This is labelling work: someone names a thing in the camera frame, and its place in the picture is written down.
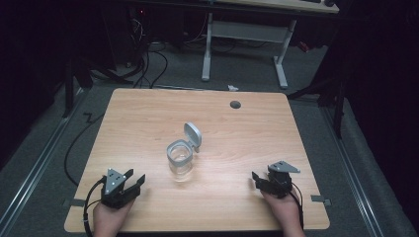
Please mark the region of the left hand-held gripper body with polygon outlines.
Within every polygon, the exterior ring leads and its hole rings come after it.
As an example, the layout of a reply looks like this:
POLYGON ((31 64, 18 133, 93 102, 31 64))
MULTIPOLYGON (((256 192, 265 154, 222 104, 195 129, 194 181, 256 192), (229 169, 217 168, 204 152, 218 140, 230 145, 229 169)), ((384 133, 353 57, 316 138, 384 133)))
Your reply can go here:
POLYGON ((137 197, 137 192, 128 192, 125 189, 126 180, 123 175, 115 169, 108 169, 105 184, 101 189, 102 204, 120 209, 137 197))

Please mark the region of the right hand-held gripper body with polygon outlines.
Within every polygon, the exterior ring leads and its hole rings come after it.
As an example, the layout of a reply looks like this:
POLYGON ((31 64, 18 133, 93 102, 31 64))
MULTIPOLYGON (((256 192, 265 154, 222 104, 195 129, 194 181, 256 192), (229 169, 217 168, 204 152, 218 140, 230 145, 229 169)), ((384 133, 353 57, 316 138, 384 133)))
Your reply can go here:
POLYGON ((268 179, 271 186, 271 195, 284 198, 293 189, 291 173, 299 173, 300 169, 287 163, 278 161, 268 166, 268 179))

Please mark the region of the glass jar with grey lid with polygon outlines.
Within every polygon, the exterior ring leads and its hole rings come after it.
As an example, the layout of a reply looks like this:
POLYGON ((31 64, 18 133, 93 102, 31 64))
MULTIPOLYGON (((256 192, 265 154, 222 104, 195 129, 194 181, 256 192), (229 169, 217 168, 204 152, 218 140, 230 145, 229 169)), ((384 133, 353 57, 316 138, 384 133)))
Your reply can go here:
POLYGON ((200 152, 202 145, 202 134, 192 122, 184 124, 184 133, 186 139, 178 139, 166 149, 169 168, 177 182, 188 179, 193 169, 194 154, 200 152))

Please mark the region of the grey tape piece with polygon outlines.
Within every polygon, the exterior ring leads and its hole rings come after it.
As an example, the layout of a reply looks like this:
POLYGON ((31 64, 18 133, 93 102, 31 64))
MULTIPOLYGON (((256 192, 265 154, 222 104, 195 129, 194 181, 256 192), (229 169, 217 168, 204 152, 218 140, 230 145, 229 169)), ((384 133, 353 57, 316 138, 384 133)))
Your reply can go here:
POLYGON ((69 207, 69 206, 79 206, 79 207, 83 207, 85 205, 85 200, 84 199, 78 199, 78 198, 66 198, 62 205, 64 207, 69 207))
POLYGON ((313 202, 322 202, 325 206, 332 205, 331 199, 326 198, 324 196, 311 195, 310 197, 311 197, 311 201, 313 202))

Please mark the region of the black metal stand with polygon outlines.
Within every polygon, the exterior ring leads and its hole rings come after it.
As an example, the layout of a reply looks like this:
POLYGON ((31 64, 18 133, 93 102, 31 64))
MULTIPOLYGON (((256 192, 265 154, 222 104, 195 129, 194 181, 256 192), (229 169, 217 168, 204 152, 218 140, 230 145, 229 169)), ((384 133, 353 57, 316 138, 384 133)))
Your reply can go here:
POLYGON ((65 65, 65 111, 63 116, 68 118, 75 108, 74 106, 74 81, 77 81, 82 89, 91 89, 93 80, 90 76, 90 70, 99 71, 113 81, 121 84, 129 84, 123 76, 119 76, 114 72, 106 69, 104 66, 87 59, 85 57, 72 57, 65 65))
POLYGON ((307 94, 318 94, 317 105, 319 107, 334 108, 332 117, 332 129, 338 138, 341 138, 341 125, 343 117, 343 106, 345 97, 345 87, 348 75, 344 69, 336 69, 333 74, 309 86, 288 95, 289 100, 295 100, 307 94))

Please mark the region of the metal floor rail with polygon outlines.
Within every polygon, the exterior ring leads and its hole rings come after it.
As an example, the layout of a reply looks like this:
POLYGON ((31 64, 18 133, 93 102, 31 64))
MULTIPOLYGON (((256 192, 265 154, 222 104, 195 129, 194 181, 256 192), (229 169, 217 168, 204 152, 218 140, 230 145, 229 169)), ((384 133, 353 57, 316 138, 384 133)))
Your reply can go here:
POLYGON ((358 210, 365 222, 365 225, 371 237, 384 237, 382 229, 377 221, 376 214, 373 210, 369 197, 354 169, 350 156, 346 150, 342 138, 339 138, 333 127, 333 117, 329 109, 321 108, 320 112, 324 117, 328 130, 331 133, 334 144, 337 147, 339 157, 343 166, 347 182, 357 204, 358 210))
POLYGON ((26 205, 75 111, 88 95, 88 89, 78 89, 74 105, 65 110, 64 92, 31 128, 6 167, 0 171, 0 237, 7 237, 26 205))

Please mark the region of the white metal frame desk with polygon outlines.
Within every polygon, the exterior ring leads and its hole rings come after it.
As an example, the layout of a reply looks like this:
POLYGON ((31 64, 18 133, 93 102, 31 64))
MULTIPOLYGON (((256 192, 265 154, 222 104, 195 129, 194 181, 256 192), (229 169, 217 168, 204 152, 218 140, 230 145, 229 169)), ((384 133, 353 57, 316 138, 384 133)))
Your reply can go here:
MULTIPOLYGON (((333 0, 208 0, 214 7, 215 3, 223 5, 257 7, 267 10, 285 10, 291 13, 314 13, 314 14, 338 14, 340 9, 333 0)), ((212 13, 207 14, 207 38, 204 55, 202 80, 210 79, 211 66, 211 42, 213 38, 233 40, 253 40, 260 42, 279 43, 279 54, 273 57, 279 85, 282 89, 288 88, 283 60, 288 50, 293 31, 296 25, 296 17, 286 20, 280 26, 273 24, 239 23, 234 20, 215 20, 212 13)))

